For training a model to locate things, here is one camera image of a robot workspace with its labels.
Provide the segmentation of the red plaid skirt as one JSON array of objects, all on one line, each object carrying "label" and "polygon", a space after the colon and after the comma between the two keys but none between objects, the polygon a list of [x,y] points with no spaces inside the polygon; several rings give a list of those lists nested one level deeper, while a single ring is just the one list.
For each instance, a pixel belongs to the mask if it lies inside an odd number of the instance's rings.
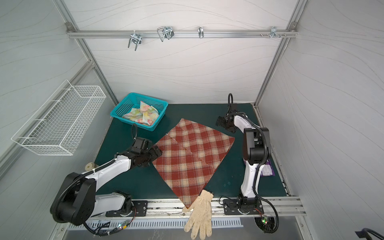
[{"label": "red plaid skirt", "polygon": [[181,119],[156,145],[161,157],[153,165],[185,207],[200,195],[233,146],[235,138]]}]

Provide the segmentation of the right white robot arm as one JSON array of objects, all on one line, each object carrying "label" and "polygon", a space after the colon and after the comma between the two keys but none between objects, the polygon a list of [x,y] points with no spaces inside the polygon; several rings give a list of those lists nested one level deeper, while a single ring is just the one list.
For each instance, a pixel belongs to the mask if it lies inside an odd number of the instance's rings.
[{"label": "right white robot arm", "polygon": [[228,110],[224,117],[218,117],[216,125],[231,133],[243,133],[243,160],[246,171],[238,197],[238,208],[246,213],[262,208],[263,201],[258,192],[262,169],[271,158],[271,140],[268,128],[255,124],[244,112],[233,107],[233,95],[228,95]]}]

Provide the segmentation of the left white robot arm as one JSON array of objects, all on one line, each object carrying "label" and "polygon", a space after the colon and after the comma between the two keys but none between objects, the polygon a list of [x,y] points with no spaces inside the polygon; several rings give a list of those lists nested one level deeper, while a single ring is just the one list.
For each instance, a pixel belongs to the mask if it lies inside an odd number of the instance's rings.
[{"label": "left white robot arm", "polygon": [[152,141],[137,136],[137,125],[132,126],[132,145],[107,163],[78,174],[68,174],[52,205],[50,213],[57,223],[84,224],[90,217],[111,213],[129,215],[133,211],[129,194],[116,191],[98,195],[97,191],[115,177],[135,168],[146,167],[162,156]]}]

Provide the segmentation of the floral folded skirt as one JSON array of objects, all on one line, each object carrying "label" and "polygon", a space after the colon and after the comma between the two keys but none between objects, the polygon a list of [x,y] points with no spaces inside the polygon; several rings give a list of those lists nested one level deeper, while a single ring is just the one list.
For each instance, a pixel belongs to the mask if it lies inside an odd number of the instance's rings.
[{"label": "floral folded skirt", "polygon": [[132,108],[129,113],[123,115],[123,119],[145,126],[152,126],[159,116],[160,114],[156,108],[141,101],[140,107]]}]

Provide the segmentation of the teal plastic basket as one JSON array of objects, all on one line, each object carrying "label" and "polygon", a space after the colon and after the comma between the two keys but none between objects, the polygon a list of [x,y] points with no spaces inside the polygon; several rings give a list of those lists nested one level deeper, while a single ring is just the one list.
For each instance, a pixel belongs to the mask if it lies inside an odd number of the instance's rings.
[{"label": "teal plastic basket", "polygon": [[111,111],[110,116],[152,132],[165,115],[168,105],[163,100],[130,93]]}]

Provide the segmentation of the beige bottle left side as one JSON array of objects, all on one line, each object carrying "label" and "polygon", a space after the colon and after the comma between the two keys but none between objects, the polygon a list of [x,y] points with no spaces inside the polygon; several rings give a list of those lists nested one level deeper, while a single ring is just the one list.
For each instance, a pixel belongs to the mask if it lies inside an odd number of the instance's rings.
[{"label": "beige bottle left side", "polygon": [[85,171],[88,172],[88,171],[92,171],[93,169],[96,169],[98,168],[99,166],[95,163],[88,163],[86,164],[85,166]]}]

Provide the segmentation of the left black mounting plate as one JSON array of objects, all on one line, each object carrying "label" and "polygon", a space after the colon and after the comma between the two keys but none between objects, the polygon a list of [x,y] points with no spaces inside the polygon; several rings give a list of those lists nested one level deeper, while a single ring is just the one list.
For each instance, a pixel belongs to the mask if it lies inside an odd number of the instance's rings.
[{"label": "left black mounting plate", "polygon": [[128,200],[119,210],[106,212],[106,217],[145,217],[147,208],[148,201]]}]

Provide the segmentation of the black mounting plate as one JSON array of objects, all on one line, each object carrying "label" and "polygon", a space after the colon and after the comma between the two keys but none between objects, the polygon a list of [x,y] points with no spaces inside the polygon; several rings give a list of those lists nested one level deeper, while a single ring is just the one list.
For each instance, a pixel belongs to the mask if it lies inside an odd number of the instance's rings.
[{"label": "black mounting plate", "polygon": [[258,198],[224,199],[222,201],[224,214],[234,215],[264,215],[263,205]]},{"label": "black mounting plate", "polygon": [[148,201],[128,200],[119,210],[106,212],[106,217],[145,217],[147,208]]}]

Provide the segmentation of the purple snack packet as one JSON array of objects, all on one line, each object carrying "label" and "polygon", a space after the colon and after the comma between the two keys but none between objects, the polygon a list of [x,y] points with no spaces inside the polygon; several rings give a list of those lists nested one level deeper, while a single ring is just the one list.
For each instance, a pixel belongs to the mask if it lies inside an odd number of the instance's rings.
[{"label": "purple snack packet", "polygon": [[267,160],[266,163],[264,164],[263,169],[261,170],[261,176],[262,177],[272,177],[275,176],[275,171],[273,169],[273,166],[271,164],[270,160]]}]

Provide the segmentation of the white ventilation grille strip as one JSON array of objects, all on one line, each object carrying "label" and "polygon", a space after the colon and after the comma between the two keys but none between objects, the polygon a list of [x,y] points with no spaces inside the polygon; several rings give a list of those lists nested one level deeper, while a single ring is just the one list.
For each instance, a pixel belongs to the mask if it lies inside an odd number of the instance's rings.
[{"label": "white ventilation grille strip", "polygon": [[[132,230],[152,230],[152,229],[183,229],[188,219],[135,219],[127,229]],[[108,224],[101,228],[101,231],[113,230],[122,224],[122,221],[94,220],[88,221],[87,225],[95,230],[96,228]],[[223,228],[243,228],[244,225],[240,218],[212,218],[212,229]]]}]

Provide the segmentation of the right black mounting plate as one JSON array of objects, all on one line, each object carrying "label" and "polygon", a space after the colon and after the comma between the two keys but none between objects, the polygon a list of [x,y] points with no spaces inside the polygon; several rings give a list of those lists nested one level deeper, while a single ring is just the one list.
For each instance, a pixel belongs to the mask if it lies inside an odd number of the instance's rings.
[{"label": "right black mounting plate", "polygon": [[258,198],[224,199],[222,201],[224,214],[234,215],[264,215],[263,205]]}]

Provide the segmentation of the beige knitted glove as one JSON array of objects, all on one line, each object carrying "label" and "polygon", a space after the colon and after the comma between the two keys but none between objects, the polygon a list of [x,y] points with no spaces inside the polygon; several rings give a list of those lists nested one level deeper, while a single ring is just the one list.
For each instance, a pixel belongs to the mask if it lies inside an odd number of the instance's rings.
[{"label": "beige knitted glove", "polygon": [[199,236],[200,240],[212,236],[212,204],[214,195],[206,190],[191,204],[189,208],[184,207],[183,213],[192,211],[189,220],[184,226],[184,231],[191,231],[191,239],[195,240]]}]

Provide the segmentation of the small metal clip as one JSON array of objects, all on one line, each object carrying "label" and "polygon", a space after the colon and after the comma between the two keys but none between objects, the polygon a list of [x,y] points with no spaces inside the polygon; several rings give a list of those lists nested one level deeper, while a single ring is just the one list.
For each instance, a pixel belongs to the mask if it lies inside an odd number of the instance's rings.
[{"label": "small metal clip", "polygon": [[203,27],[198,27],[198,35],[200,39],[204,38],[204,29]]}]

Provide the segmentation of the metal double hook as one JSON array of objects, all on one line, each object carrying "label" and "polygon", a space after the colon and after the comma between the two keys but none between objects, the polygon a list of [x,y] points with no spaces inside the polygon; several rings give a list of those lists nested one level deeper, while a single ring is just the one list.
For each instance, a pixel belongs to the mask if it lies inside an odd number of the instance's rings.
[{"label": "metal double hook", "polygon": [[170,26],[159,27],[157,33],[161,42],[165,39],[170,40],[175,35],[173,28]]}]

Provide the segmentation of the metal U-bolt hook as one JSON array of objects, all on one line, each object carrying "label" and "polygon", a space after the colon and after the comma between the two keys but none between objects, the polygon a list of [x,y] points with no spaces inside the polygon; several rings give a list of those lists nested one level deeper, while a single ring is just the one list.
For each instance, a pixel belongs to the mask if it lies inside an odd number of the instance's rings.
[{"label": "metal U-bolt hook", "polygon": [[130,35],[129,43],[128,43],[128,48],[131,46],[135,47],[135,51],[137,50],[138,46],[142,43],[142,37],[141,35],[137,34],[136,31],[134,31]]}]

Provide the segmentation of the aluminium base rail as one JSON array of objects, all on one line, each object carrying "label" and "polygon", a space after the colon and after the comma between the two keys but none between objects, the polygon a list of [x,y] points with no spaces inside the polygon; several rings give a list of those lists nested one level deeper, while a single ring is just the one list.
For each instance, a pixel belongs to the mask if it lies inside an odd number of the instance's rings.
[{"label": "aluminium base rail", "polygon": [[[101,195],[97,196],[95,208],[93,212],[90,213],[90,207],[86,207],[84,210],[80,210],[80,215],[76,216],[74,220],[68,220],[69,223],[74,225],[80,225],[85,221],[91,221],[93,219],[112,219],[112,218],[131,218],[131,217],[106,217],[106,212],[119,210],[122,206],[119,206],[117,203],[123,198],[117,195]],[[222,198],[213,198],[212,204],[212,216],[214,218],[226,217],[228,215],[224,214],[224,207],[222,206],[222,201],[227,199]],[[148,201],[148,208],[145,217],[139,218],[188,218],[191,213],[183,213],[184,204],[179,199],[144,199],[144,200],[135,200],[128,198],[132,201]],[[297,216],[306,216],[307,213],[302,205],[300,198],[298,197],[267,197],[267,200],[276,209],[262,202],[264,215],[235,215],[240,217],[275,217],[275,212],[278,213],[280,217],[297,217]]]}]

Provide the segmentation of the metal bracket with screws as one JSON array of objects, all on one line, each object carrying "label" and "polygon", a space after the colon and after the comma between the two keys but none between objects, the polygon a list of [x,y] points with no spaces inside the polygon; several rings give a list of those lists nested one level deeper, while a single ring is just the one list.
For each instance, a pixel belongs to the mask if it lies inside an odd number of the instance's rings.
[{"label": "metal bracket with screws", "polygon": [[273,39],[273,38],[285,38],[287,35],[284,34],[284,33],[278,33],[278,30],[276,27],[272,27],[270,32],[267,33],[267,34],[260,34],[260,36],[262,38],[269,38],[269,39]]}]

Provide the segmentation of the horizontal aluminium rail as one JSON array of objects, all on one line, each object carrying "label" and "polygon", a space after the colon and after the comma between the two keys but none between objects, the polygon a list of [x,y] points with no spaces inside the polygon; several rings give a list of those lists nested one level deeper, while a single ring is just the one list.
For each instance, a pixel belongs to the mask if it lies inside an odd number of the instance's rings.
[{"label": "horizontal aluminium rail", "polygon": [[[134,30],[128,31],[75,31],[68,32],[71,39],[129,39]],[[270,30],[206,30],[204,29],[205,39],[243,39],[243,38],[262,38],[260,34],[267,34]],[[156,30],[136,31],[142,39],[158,39]],[[174,30],[174,39],[199,39],[198,29],[195,30]],[[284,33],[285,38],[295,38],[299,32],[278,30],[278,33]]]}]

